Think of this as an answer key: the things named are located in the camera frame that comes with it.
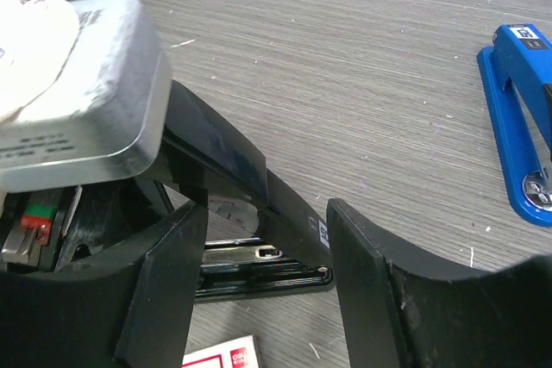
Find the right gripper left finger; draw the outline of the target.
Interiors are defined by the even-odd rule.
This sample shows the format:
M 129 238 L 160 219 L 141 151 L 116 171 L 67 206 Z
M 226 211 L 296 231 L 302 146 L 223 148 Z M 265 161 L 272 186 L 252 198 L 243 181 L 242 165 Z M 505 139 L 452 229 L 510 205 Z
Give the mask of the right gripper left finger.
M 3 273 L 2 366 L 181 366 L 207 224 L 187 203 L 62 271 Z

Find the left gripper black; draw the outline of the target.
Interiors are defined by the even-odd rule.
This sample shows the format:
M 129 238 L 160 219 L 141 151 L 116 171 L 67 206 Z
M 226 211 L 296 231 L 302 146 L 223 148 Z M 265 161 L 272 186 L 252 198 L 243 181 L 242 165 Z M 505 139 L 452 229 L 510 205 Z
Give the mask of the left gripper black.
M 11 194 L 1 216 L 1 270 L 60 271 L 172 212 L 165 187 L 142 178 Z

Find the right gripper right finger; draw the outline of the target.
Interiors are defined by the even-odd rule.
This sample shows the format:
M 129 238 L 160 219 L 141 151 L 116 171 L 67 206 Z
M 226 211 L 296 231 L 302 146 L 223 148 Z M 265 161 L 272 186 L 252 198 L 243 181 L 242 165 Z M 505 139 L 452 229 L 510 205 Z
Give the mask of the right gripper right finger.
M 338 198 L 328 202 L 327 225 L 353 367 L 550 366 L 550 256 L 482 271 Z

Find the red white staple box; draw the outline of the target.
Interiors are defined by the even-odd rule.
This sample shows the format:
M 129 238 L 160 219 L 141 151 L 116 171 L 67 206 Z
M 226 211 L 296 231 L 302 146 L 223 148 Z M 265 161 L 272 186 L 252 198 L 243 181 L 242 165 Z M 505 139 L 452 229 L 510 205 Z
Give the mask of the red white staple box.
M 183 357 L 183 368 L 260 368 L 253 335 L 209 346 Z

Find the black stapler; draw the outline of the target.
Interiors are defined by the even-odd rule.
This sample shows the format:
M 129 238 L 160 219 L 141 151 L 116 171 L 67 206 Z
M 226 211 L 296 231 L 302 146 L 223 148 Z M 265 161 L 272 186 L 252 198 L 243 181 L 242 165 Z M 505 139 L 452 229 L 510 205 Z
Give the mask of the black stapler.
M 172 188 L 248 232 L 206 244 L 199 303 L 332 290 L 326 223 L 267 167 L 264 154 L 228 120 L 173 81 L 159 154 L 141 178 L 166 209 Z

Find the blue stapler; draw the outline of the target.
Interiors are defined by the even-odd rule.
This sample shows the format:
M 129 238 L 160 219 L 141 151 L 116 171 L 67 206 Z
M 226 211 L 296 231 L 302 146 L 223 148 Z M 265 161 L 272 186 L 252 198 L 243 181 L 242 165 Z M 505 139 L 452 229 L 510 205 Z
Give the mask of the blue stapler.
M 529 23 L 497 27 L 477 54 L 507 196 L 526 221 L 551 226 L 551 179 L 522 107 L 551 145 L 551 42 Z

